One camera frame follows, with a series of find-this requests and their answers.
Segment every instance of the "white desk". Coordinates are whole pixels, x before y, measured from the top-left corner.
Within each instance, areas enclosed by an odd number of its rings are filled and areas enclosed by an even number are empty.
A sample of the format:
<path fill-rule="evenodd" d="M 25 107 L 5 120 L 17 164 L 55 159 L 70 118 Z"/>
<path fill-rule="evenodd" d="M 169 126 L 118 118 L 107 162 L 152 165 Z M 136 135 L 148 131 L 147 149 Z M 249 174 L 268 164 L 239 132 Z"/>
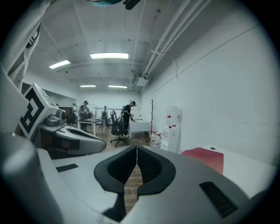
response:
<path fill-rule="evenodd" d="M 85 123 L 85 124 L 91 124 L 91 131 L 93 132 L 93 135 L 96 136 L 96 123 L 102 122 L 103 121 L 103 133 L 105 133 L 105 121 L 104 119 L 95 119 L 95 115 L 93 115 L 90 119 L 86 120 L 78 120 L 78 129 L 81 129 L 81 124 L 80 123 Z"/>
<path fill-rule="evenodd" d="M 277 167 L 213 145 L 206 145 L 202 148 L 224 154 L 223 175 L 237 184 L 249 198 L 267 189 L 277 172 Z"/>
<path fill-rule="evenodd" d="M 131 133 L 133 132 L 150 132 L 151 131 L 151 122 L 137 120 L 136 122 L 129 122 L 129 139 L 131 139 Z"/>

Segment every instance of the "fluorescent light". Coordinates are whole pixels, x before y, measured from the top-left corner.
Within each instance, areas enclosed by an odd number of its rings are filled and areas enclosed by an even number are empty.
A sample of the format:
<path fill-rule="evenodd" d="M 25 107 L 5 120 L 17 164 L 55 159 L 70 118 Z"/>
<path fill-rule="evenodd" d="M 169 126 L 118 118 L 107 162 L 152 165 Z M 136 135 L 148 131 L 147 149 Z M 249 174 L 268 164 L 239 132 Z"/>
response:
<path fill-rule="evenodd" d="M 57 68 L 57 67 L 59 67 L 59 66 L 67 65 L 67 64 L 70 64 L 70 61 L 65 60 L 65 61 L 62 61 L 62 62 L 58 62 L 58 63 L 56 63 L 56 64 L 54 64 L 54 65 L 51 65 L 50 68 L 51 68 L 51 69 L 54 69 L 54 68 Z"/>
<path fill-rule="evenodd" d="M 128 59 L 127 53 L 99 53 L 99 54 L 91 54 L 92 59 L 96 58 L 123 58 Z"/>
<path fill-rule="evenodd" d="M 109 87 L 113 87 L 113 88 L 124 88 L 124 89 L 127 88 L 127 86 L 109 86 Z"/>
<path fill-rule="evenodd" d="M 83 85 L 83 86 L 80 86 L 80 87 L 96 87 L 95 85 Z"/>

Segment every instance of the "office chair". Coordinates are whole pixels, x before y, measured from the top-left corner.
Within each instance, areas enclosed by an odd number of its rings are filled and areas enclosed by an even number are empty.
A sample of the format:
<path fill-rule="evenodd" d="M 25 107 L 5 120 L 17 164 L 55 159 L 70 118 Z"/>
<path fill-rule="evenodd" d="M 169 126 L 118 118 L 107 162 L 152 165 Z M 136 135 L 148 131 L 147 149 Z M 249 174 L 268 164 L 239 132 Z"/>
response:
<path fill-rule="evenodd" d="M 118 119 L 117 119 L 117 116 L 116 116 L 116 112 L 114 110 L 110 113 L 110 115 L 111 115 L 111 118 L 112 118 L 112 130 L 111 130 L 111 133 L 113 135 L 118 135 L 119 136 L 117 139 L 111 140 L 111 143 L 113 141 L 117 141 L 115 147 L 117 147 L 117 144 L 119 142 L 124 142 L 124 143 L 127 144 L 127 138 L 125 138 L 125 139 L 121 138 L 121 136 L 127 135 L 127 133 L 128 133 L 128 130 L 125 129 L 125 127 L 124 127 L 126 125 L 126 123 L 118 122 Z"/>

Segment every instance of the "coat rack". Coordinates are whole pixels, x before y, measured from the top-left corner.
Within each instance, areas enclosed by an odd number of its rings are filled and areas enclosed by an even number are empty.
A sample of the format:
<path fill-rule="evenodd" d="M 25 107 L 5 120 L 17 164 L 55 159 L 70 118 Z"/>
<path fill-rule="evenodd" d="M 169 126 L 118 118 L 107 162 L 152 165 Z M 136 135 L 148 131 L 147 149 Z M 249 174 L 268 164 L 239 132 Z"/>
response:
<path fill-rule="evenodd" d="M 154 100 L 151 100 L 152 102 L 151 102 L 151 104 L 152 104 L 152 119 L 151 119 L 151 128 L 150 128 L 150 136 L 151 136 L 151 134 L 152 134 L 152 130 L 153 130 L 153 119 L 154 119 L 154 115 L 153 115 L 153 111 L 154 111 Z"/>

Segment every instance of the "pipe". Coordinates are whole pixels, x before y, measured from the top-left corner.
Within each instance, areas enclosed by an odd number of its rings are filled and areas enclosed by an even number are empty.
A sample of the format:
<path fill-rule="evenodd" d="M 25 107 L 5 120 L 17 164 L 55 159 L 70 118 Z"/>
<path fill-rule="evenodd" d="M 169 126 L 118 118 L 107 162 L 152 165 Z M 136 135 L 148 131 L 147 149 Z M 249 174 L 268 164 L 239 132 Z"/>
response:
<path fill-rule="evenodd" d="M 164 12 L 164 14 L 163 14 L 163 16 L 161 17 L 160 22 L 158 22 L 158 24 L 162 24 L 163 20 L 165 19 L 166 14 L 168 13 L 168 11 L 169 11 L 169 9 L 170 9 L 170 6 L 171 6 L 172 4 L 173 4 L 173 0 L 170 1 L 170 3 L 168 4 L 168 6 L 167 6 L 167 8 L 166 8 L 166 10 L 165 10 L 165 12 Z M 154 37 L 154 36 L 155 36 L 155 32 L 153 32 L 153 35 L 152 35 L 152 38 L 153 38 L 153 39 L 152 39 L 152 41 L 151 41 L 150 44 L 149 44 L 148 51 L 147 51 L 147 53 L 146 53 L 146 55 L 145 55 L 145 58 L 144 58 L 142 73 L 144 72 L 144 68 L 146 68 L 145 64 L 146 64 L 146 62 L 147 62 L 147 60 L 148 60 L 148 58 L 149 58 L 149 53 L 151 52 L 151 49 L 154 47 L 154 45 L 155 45 L 155 43 L 156 43 L 156 40 L 155 40 L 155 37 Z"/>
<path fill-rule="evenodd" d="M 146 4 L 146 0 L 144 0 L 143 7 L 142 7 L 142 12 L 141 12 L 141 16 L 140 16 L 140 21 L 139 21 L 137 37 L 136 37 L 136 41 L 135 41 L 135 47 L 134 47 L 134 53 L 133 53 L 131 69 L 133 69 L 133 65 L 134 65 L 134 58 L 135 58 L 135 53 L 136 53 L 136 48 L 137 48 L 137 41 L 138 41 L 138 37 L 139 37 L 139 30 L 140 30 L 140 26 L 141 26 L 141 21 L 142 21 L 142 16 L 143 16 L 145 4 Z M 130 72 L 129 91 L 130 91 L 130 86 L 131 86 L 131 78 L 132 78 L 132 71 Z"/>
<path fill-rule="evenodd" d="M 174 44 L 174 42 L 179 38 L 179 36 L 187 29 L 187 27 L 192 23 L 192 21 L 198 16 L 198 14 L 209 4 L 211 0 L 207 0 L 202 6 L 201 8 L 193 15 L 193 17 L 187 22 L 187 24 L 184 26 L 184 28 L 175 36 L 175 38 L 172 40 L 172 42 L 169 44 L 169 46 L 166 48 L 165 52 L 166 53 L 170 47 Z M 150 70 L 150 73 L 154 70 L 154 68 L 156 67 L 156 65 L 159 63 L 160 59 L 162 57 L 159 58 L 159 60 L 155 63 L 155 65 L 152 67 L 152 69 Z"/>
<path fill-rule="evenodd" d="M 174 23 L 177 21 L 177 19 L 179 18 L 179 16 L 182 14 L 182 12 L 185 10 L 185 8 L 187 8 L 189 2 L 191 0 L 185 0 L 181 6 L 179 7 L 179 9 L 176 11 L 175 15 L 173 16 L 173 18 L 171 19 L 171 21 L 169 22 L 167 28 L 165 29 L 165 31 L 163 32 L 163 34 L 161 35 L 160 40 L 157 43 L 156 48 L 154 49 L 155 51 L 158 51 L 161 44 L 163 43 L 164 39 L 166 38 L 166 36 L 168 35 L 168 33 L 170 32 L 170 30 L 172 29 L 172 26 L 174 25 Z M 145 68 L 144 73 L 147 72 L 148 68 L 150 67 L 152 61 L 154 60 L 154 54 L 151 55 L 150 60 Z"/>
<path fill-rule="evenodd" d="M 177 32 L 180 30 L 180 28 L 184 25 L 184 23 L 189 19 L 189 17 L 192 15 L 194 10 L 198 8 L 198 6 L 203 2 L 204 0 L 198 0 L 195 2 L 195 4 L 192 6 L 190 10 L 185 14 L 184 18 L 180 21 L 176 29 L 171 33 L 170 37 L 168 38 L 167 42 L 165 43 L 164 47 L 161 49 L 161 52 L 164 53 L 166 47 L 169 45 L 171 40 L 174 38 L 174 36 L 177 34 Z M 153 65 L 150 67 L 150 69 L 147 71 L 148 74 L 151 73 L 152 69 L 154 68 L 155 64 L 158 63 L 158 61 L 162 58 L 162 56 L 157 55 L 156 60 L 154 61 Z"/>

